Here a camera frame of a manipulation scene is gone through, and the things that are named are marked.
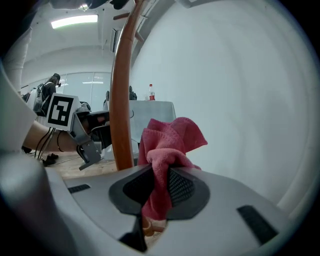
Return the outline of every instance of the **brown curved rod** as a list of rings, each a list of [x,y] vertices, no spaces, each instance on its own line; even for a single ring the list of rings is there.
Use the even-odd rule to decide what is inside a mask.
[[[123,19],[123,18],[129,17],[129,15],[130,15],[130,12],[123,13],[123,14],[114,16],[114,17],[113,17],[113,20],[114,20],[114,21],[121,20],[121,19]]]
[[[129,118],[129,77],[132,46],[144,1],[135,0],[135,5],[121,32],[112,69],[109,103],[110,130],[118,171],[134,166]]]

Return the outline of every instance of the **white tablecloth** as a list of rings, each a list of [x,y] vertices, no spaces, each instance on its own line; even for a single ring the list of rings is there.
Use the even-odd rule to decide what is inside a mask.
[[[147,128],[151,118],[161,122],[172,122],[176,119],[174,104],[169,101],[130,100],[131,139],[140,143],[142,132]]]

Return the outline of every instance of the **red cloth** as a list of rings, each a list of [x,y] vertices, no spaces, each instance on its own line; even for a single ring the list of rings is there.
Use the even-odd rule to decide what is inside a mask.
[[[172,207],[167,191],[169,165],[200,169],[186,153],[207,144],[199,127],[189,118],[179,117],[169,123],[150,120],[142,132],[138,158],[138,165],[152,163],[154,173],[154,189],[142,208],[144,216],[154,220],[166,218]]]

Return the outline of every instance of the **glass window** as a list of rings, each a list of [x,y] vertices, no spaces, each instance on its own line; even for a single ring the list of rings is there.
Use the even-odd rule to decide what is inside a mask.
[[[106,92],[110,91],[111,73],[94,73],[91,94],[91,111],[101,111],[104,108]]]
[[[73,73],[67,74],[63,86],[63,94],[74,95],[79,97],[79,101],[91,101],[91,87],[94,78],[94,73]]]

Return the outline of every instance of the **ceiling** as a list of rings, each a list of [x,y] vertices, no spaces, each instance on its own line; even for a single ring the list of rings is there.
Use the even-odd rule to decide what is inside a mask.
[[[67,48],[100,46],[109,50],[112,28],[121,29],[126,19],[113,20],[113,17],[130,12],[134,0],[130,0],[123,9],[115,10],[110,3],[86,12],[82,10],[53,9],[49,4],[37,12],[32,27],[32,40],[28,47],[26,62],[41,55]],[[53,29],[52,21],[80,15],[98,15],[97,23],[75,24]]]

